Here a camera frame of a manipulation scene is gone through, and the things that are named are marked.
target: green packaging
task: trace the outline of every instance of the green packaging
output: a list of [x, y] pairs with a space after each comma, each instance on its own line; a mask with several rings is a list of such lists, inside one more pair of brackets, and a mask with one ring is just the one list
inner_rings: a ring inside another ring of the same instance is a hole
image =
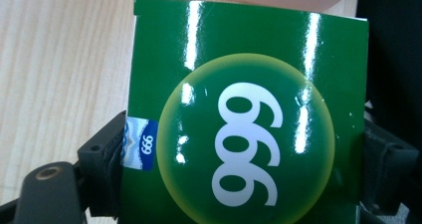
[[368, 24], [135, 0], [119, 223], [356, 223]]

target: wooden table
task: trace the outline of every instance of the wooden table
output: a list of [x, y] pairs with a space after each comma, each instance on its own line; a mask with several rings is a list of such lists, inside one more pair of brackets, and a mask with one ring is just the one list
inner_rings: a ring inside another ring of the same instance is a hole
[[[0, 204], [127, 106], [133, 0], [0, 0]], [[356, 0], [324, 11], [353, 16]], [[107, 218], [89, 223], [113, 223]]]

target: small blue label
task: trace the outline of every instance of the small blue label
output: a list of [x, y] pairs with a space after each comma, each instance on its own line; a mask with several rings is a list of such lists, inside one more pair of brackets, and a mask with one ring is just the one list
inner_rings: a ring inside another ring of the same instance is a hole
[[145, 118], [126, 118], [121, 165], [139, 170], [151, 170], [155, 158], [158, 122]]

